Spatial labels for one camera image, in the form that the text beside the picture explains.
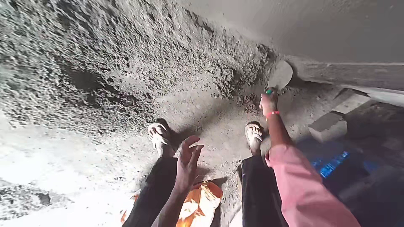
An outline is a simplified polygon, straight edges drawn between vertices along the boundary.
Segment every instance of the concrete block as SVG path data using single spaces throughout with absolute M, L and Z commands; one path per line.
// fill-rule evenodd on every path
M 347 122 L 341 115 L 330 112 L 309 125 L 309 131 L 316 140 L 323 143 L 345 135 Z
M 335 99 L 339 104 L 333 109 L 333 111 L 347 114 L 369 101 L 370 97 L 367 97 L 361 92 L 348 89 L 338 95 Z

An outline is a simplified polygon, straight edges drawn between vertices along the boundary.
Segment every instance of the pink sleeve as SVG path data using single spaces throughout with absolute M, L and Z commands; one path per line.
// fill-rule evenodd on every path
M 353 214 L 322 184 L 320 175 L 295 147 L 277 145 L 265 156 L 275 172 L 282 214 L 289 227 L 359 227 Z

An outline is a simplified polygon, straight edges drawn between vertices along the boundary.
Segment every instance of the person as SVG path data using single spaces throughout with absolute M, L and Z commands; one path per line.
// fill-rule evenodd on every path
M 293 145 L 277 109 L 278 94 L 272 90 L 270 95 L 262 94 L 260 101 L 271 137 L 266 165 L 260 148 L 263 129 L 257 122 L 245 127 L 252 156 L 241 165 L 243 226 L 360 226 Z M 203 145 L 193 146 L 200 139 L 190 136 L 181 143 L 179 158 L 173 158 L 167 126 L 157 122 L 148 130 L 161 157 L 123 227 L 174 227 L 193 186 Z

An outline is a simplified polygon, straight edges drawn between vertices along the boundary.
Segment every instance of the orange bag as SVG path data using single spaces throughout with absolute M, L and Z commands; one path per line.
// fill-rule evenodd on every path
M 223 191 L 212 181 L 194 186 L 182 205 L 176 227 L 209 227 Z

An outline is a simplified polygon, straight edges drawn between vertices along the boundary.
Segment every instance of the hand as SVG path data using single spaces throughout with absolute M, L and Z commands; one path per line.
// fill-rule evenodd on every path
M 261 102 L 259 102 L 259 108 L 262 109 L 262 114 L 266 117 L 272 111 L 278 111 L 278 93 L 275 88 L 269 88 L 272 90 L 270 95 L 261 94 Z
M 177 177 L 174 188 L 180 192 L 189 192 L 194 185 L 196 165 L 203 145 L 190 146 L 199 140 L 198 136 L 190 136 L 182 141 L 178 148 L 180 156 L 177 162 Z

